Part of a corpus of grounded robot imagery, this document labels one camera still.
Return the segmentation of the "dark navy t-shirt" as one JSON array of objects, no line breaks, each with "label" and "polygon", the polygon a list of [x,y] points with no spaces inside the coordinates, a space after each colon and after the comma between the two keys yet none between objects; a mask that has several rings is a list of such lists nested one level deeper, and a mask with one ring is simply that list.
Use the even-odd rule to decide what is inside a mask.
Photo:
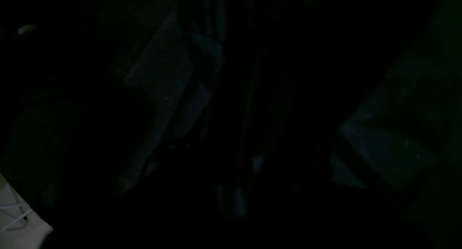
[{"label": "dark navy t-shirt", "polygon": [[461,0],[1,0],[40,249],[460,249]]}]

